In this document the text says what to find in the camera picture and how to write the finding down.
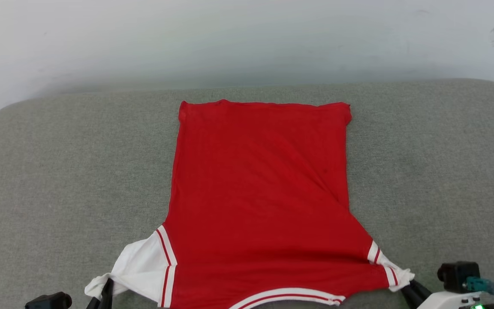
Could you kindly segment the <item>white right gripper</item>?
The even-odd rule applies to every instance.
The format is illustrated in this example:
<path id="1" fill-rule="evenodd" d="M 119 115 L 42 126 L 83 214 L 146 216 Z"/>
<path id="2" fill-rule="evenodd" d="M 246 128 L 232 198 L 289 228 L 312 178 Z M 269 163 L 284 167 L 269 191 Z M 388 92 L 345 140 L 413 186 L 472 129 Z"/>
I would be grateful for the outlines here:
<path id="1" fill-rule="evenodd" d="M 401 289 L 409 309 L 494 309 L 494 303 L 483 303 L 482 293 L 432 293 L 417 280 Z"/>

